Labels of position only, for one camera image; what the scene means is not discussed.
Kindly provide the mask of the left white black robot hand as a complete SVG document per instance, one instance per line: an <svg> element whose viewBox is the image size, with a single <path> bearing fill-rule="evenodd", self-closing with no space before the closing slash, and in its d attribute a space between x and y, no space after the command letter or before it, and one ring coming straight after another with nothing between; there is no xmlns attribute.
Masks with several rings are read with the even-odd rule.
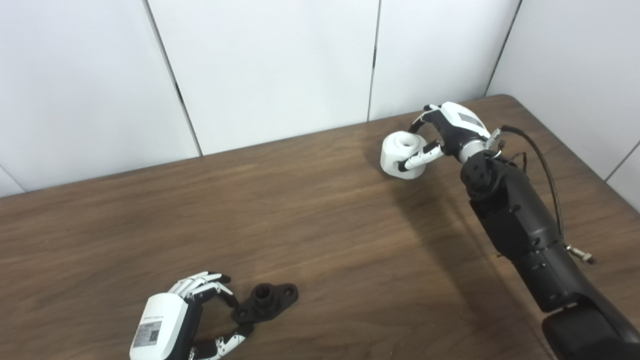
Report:
<svg viewBox="0 0 640 360"><path fill-rule="evenodd" d="M232 309L238 299L226 287L230 276L202 271L178 280L169 290L149 297L129 350L131 360L221 360L253 332L252 324L195 342L203 304L215 297Z"/></svg>

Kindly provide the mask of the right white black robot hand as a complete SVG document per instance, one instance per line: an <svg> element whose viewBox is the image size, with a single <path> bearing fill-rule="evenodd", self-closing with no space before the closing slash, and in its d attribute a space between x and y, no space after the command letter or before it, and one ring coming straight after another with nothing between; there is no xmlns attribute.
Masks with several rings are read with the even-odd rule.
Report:
<svg viewBox="0 0 640 360"><path fill-rule="evenodd" d="M398 162L398 171L401 173L425 166L443 156L455 157L464 164L476 153L489 149L494 141L475 112L454 102L426 105L407 132L416 134L427 124L433 125L440 139Z"/></svg>

